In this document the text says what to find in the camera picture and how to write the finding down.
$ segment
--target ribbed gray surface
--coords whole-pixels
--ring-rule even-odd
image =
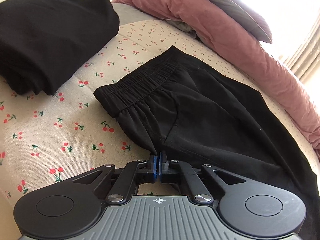
[[[108,207],[93,228],[69,240],[186,239],[250,238],[234,233],[220,222],[210,207],[194,205],[186,196],[133,196],[125,205]],[[300,238],[297,235],[287,238],[298,239]]]

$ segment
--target folded black cloth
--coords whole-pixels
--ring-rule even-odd
[[[298,195],[303,240],[320,239],[317,177],[261,94],[174,46],[94,96],[126,135],[194,168],[211,163]]]
[[[0,75],[19,95],[52,95],[119,31],[109,0],[0,3]]]

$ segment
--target black shorts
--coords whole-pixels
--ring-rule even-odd
[[[139,146],[315,197],[316,175],[261,94],[174,46],[95,97]]]

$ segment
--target bed sheet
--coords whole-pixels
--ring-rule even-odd
[[[149,152],[124,134],[93,96],[171,45],[225,76],[258,90],[297,141],[313,171],[320,165],[290,117],[245,74],[186,33],[160,20],[120,26],[118,35],[53,95],[19,96],[0,77],[0,190],[14,206],[28,192],[91,168],[147,159]],[[142,185],[140,194],[174,194],[169,185]]]

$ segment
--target pink blanket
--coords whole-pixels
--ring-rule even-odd
[[[220,8],[208,0],[113,0],[113,3],[128,4],[158,18],[189,24],[207,46],[249,75],[281,104],[320,153],[320,115],[303,84]]]

